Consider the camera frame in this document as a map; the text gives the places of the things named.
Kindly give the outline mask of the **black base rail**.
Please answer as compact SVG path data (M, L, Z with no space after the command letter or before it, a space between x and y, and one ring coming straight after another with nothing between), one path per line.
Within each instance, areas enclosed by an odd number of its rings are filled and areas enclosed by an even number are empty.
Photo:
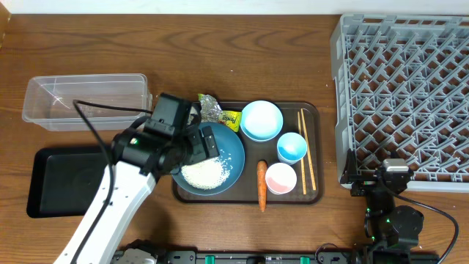
M195 247L163 248L136 240L114 253L112 264L350 264L350 263L438 263L431 253L398 253L363 249L341 249L325 243L312 252L199 251Z

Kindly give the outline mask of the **crumpled aluminium foil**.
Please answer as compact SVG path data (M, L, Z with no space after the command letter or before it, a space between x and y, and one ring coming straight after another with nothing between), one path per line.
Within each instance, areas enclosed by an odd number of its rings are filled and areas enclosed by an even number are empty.
M211 95L198 94L201 104L202 122L218 122L223 110Z

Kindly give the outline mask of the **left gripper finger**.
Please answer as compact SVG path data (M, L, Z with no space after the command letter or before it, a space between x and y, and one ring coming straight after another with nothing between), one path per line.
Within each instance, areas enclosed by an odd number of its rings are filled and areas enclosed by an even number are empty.
M188 141L191 147L191 154L188 157L189 164L197 164L207 159L207 151L202 132L199 129L188 134Z
M213 130L210 126L203 127L202 129L204 146L207 150L208 158L215 158L219 156L218 146L216 144L215 136Z

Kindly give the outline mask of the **right wooden chopstick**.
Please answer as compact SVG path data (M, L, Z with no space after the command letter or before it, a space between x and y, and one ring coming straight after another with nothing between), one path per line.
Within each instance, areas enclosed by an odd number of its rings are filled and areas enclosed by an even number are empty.
M317 186L316 186L316 180L315 180L315 177L314 177L314 167L313 167L313 163L312 163L311 148L309 146L309 137L308 137L308 131L307 131L307 127L306 127L306 118L305 118L305 114L304 114L304 109L300 110L300 115L301 115L301 122L302 122L302 126L303 126L304 139L305 139L306 144L307 144L307 153L306 153L306 155L307 155L307 159L308 159L312 189L313 189L313 191L316 191Z

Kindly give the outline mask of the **pile of white rice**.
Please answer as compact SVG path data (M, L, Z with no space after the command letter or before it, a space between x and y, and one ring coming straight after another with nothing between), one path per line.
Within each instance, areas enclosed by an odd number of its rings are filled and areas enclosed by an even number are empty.
M194 188L209 190L219 187L230 176L232 154L221 151L221 155L181 168L187 183Z

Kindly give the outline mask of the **clear plastic bin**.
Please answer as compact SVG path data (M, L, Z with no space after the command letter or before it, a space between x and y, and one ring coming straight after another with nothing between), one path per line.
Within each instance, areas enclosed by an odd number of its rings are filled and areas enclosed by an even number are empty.
M97 130L123 130L144 116L143 110L152 109L147 77L140 73L37 76L28 83L22 118L48 131L86 131L74 100L133 109L81 104L80 110Z

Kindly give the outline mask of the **grey dishwasher rack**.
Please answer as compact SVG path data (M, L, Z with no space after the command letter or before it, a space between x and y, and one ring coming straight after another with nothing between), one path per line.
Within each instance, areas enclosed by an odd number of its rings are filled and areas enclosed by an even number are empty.
M337 172L370 175L392 152L412 191L468 191L468 19L340 17L330 39Z

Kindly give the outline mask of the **light blue bowl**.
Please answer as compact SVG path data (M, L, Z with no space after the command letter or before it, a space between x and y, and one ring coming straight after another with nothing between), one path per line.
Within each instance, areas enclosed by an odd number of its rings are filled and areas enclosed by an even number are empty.
M240 128L252 141L267 142L283 128L284 118L277 105L266 100L250 102L242 110Z

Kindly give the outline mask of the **yellow green snack wrapper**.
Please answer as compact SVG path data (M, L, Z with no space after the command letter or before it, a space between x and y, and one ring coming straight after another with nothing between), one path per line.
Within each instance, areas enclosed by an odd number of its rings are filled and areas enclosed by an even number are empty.
M227 126L234 132L238 132L240 128L241 119L242 119L241 112L223 110L223 114L220 116L219 121L217 123Z

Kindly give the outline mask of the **pink cup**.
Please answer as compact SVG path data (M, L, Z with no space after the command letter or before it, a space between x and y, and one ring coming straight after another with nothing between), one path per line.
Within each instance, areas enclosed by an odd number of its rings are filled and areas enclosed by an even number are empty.
M276 163L267 168L265 180L270 192L281 195L289 193L296 186L297 175L290 165Z

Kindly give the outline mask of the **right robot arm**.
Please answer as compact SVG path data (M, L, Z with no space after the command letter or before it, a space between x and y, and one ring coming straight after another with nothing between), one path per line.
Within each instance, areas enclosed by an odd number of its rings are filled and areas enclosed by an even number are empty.
M393 153L372 175L358 174L355 153L347 151L341 184L350 184L350 195L366 199L363 228L372 243L355 249L351 263L409 263L410 250L418 245L424 215L407 205L395 205L394 198L407 189L413 171Z

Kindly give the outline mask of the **dark blue bowl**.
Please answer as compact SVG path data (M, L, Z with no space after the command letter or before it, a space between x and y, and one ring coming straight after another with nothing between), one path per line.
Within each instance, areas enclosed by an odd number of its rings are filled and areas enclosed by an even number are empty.
M232 160L229 162L229 164L232 165L232 169L228 179L217 188L203 190L194 188L187 183L182 176L181 169L175 169L175 173L172 174L174 183L179 187L187 192L201 196L220 194L230 188L241 176L245 165L245 151L238 135L227 126L215 122L203 122L200 124L199 128L201 130L203 127L207 126L210 126L213 130L219 155L221 155L222 150L232 154Z

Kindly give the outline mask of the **left wooden chopstick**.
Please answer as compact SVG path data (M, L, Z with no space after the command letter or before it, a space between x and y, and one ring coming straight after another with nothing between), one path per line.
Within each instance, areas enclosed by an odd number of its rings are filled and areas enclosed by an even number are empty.
M300 112L299 111L297 112L297 116L298 116L298 133L303 138L301 118L300 118ZM303 187L303 195L306 195L307 194L307 191L306 191L306 175L305 175L305 165L304 165L303 158L300 159L300 169L301 169L301 180L302 180L302 187Z

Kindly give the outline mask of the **wooden chopstick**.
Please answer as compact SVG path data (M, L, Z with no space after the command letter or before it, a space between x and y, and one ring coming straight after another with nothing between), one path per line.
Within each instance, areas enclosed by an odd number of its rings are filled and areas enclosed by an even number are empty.
M306 127L306 118L305 118L305 114L304 114L304 109L300 110L300 115L301 115L301 122L302 122L302 126L303 126L304 139L305 139L306 144L307 144L307 153L306 153L306 155L307 155L307 159L308 159L312 189L313 189L313 191L316 191L317 186L316 186L316 180L315 180L315 177L314 177L314 167L313 167L313 163L312 163L311 148L309 146L309 137L308 137L308 131L307 131L307 127Z
M297 116L298 116L298 133L303 138L301 118L300 118L300 112L299 111L297 112ZM306 175L305 175L305 165L304 165L303 158L300 159L300 169L301 169L301 180L302 180L302 187L303 187L303 195L306 195L307 194L307 191L306 191Z

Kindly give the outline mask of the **crumpled white tissue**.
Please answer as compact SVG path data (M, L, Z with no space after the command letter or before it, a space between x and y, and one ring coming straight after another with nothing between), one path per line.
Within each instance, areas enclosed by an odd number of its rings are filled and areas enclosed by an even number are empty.
M197 103L191 105L191 110L188 118L188 126L199 125L202 121L201 107Z

